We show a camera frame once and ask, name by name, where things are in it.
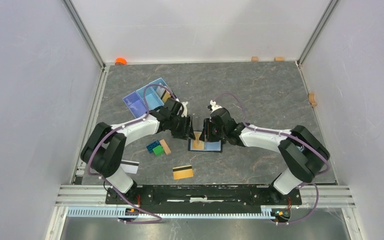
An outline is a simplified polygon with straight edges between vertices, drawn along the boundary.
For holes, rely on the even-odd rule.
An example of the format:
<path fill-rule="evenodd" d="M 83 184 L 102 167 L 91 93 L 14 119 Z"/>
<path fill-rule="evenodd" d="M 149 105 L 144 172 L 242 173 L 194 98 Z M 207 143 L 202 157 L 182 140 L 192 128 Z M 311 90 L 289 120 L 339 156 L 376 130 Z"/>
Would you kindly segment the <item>silver credit card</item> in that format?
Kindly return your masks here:
<path fill-rule="evenodd" d="M 122 160 L 120 163 L 120 167 L 128 174 L 137 174 L 139 164 L 140 163 L 136 161 Z"/>

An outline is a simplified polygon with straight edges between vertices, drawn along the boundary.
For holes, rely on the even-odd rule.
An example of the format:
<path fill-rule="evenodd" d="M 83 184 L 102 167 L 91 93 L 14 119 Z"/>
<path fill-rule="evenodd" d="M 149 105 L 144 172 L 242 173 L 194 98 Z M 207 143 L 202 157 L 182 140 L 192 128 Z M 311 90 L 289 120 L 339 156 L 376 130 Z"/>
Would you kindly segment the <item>black card holder wallet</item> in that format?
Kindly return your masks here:
<path fill-rule="evenodd" d="M 223 151 L 223 145 L 221 142 L 205 142 L 204 150 L 191 150 L 192 141 L 194 139 L 188 139 L 188 151 L 191 152 L 209 152 L 209 153 L 221 153 Z"/>

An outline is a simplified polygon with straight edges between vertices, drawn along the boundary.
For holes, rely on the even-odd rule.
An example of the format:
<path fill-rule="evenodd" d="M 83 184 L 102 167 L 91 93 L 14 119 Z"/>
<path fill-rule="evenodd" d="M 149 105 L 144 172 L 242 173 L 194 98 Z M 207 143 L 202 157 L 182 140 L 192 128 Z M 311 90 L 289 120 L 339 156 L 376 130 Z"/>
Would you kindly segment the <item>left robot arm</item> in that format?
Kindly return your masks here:
<path fill-rule="evenodd" d="M 146 136 L 170 131 L 174 139 L 194 139 L 192 116 L 188 102 L 169 98 L 162 106 L 148 110 L 142 116 L 120 124 L 98 123 L 87 139 L 80 159 L 87 170 L 105 179 L 118 190 L 118 197 L 125 204 L 137 198 L 135 181 L 121 168 L 127 145 Z"/>

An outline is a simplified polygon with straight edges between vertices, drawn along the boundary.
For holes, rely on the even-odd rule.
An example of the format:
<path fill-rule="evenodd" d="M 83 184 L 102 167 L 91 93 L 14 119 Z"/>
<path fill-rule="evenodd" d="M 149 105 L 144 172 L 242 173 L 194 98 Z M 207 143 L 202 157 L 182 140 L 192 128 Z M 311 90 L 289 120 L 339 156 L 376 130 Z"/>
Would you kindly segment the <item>gold patterned credit card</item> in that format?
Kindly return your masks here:
<path fill-rule="evenodd" d="M 201 135 L 201 132 L 194 132 L 195 139 L 191 142 L 191 150 L 200 151 L 205 149 L 205 142 L 200 140 Z"/>

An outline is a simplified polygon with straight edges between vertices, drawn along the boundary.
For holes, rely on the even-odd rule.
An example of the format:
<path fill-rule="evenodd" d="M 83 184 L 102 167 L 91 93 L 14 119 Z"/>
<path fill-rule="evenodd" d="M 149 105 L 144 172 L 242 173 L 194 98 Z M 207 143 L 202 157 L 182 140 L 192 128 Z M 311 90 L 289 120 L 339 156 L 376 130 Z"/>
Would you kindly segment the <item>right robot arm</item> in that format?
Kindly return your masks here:
<path fill-rule="evenodd" d="M 271 184 L 269 199 L 282 204 L 289 193 L 303 183 L 311 183 L 317 175 L 329 170 L 330 153 L 304 126 L 276 130 L 236 122 L 230 112 L 220 105 L 209 105 L 210 117 L 204 124 L 208 142 L 228 142 L 233 146 L 255 147 L 279 153 L 287 168 Z"/>

